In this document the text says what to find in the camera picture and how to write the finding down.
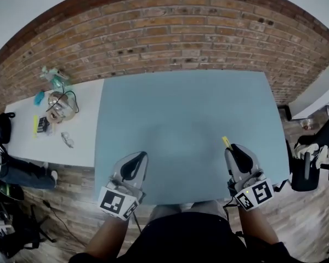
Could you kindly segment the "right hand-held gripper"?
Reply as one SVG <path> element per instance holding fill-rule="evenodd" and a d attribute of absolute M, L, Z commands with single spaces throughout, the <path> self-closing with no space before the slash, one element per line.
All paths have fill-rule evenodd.
<path fill-rule="evenodd" d="M 232 176 L 228 181 L 228 190 L 240 207 L 250 211 L 274 198 L 271 181 L 262 169 L 258 169 L 257 156 L 253 152 L 242 145 L 232 144 L 231 149 L 225 149 L 224 155 Z M 239 178 L 242 174 L 250 175 Z"/>

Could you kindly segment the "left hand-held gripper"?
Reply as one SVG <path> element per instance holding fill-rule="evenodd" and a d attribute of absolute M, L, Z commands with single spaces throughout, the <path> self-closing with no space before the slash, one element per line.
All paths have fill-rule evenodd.
<path fill-rule="evenodd" d="M 145 197 L 142 183 L 148 161 L 148 154 L 140 151 L 116 162 L 113 176 L 100 190 L 98 207 L 103 212 L 121 220 L 129 219 Z"/>

